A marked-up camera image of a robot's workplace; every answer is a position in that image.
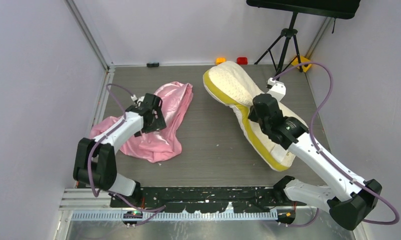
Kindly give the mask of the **pink floral pillowcase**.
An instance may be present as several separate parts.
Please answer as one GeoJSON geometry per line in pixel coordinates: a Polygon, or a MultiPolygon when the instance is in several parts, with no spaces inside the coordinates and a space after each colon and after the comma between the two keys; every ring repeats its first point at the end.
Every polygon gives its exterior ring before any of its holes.
{"type": "Polygon", "coordinates": [[[161,98],[161,111],[166,127],[160,131],[131,136],[119,148],[123,154],[151,163],[169,160],[182,153],[177,130],[193,99],[190,83],[173,81],[160,86],[154,94],[161,98]]]}

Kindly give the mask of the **white pillow with yellow trim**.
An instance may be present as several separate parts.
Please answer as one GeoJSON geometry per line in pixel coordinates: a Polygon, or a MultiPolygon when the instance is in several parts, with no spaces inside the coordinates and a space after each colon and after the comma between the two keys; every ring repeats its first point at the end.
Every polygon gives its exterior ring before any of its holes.
{"type": "Polygon", "coordinates": [[[226,61],[207,70],[202,80],[213,99],[232,109],[245,138],[270,168],[282,172],[292,166],[296,156],[272,142],[258,123],[249,120],[253,98],[264,92],[240,65],[226,61]]]}

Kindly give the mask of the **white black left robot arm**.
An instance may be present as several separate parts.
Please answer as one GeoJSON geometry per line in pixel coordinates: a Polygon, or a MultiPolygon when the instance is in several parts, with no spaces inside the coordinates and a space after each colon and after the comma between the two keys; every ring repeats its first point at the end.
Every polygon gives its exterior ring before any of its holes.
{"type": "Polygon", "coordinates": [[[105,132],[94,138],[82,138],[77,145],[73,178],[80,184],[122,196],[130,207],[141,203],[142,191],[138,181],[118,173],[116,154],[131,137],[157,132],[166,128],[162,99],[145,94],[105,132]]]}

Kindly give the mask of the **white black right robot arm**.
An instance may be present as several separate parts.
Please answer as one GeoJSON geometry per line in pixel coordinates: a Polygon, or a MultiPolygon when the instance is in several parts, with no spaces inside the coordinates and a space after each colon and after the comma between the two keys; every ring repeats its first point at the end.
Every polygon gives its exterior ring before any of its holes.
{"type": "Polygon", "coordinates": [[[376,207],[382,185],[375,179],[365,180],[341,164],[310,135],[305,124],[285,116],[270,94],[259,94],[252,102],[249,120],[258,123],[277,147],[301,159],[327,184],[316,186],[285,176],[275,184],[274,200],[283,206],[291,201],[314,206],[329,213],[342,228],[353,231],[376,207]]]}

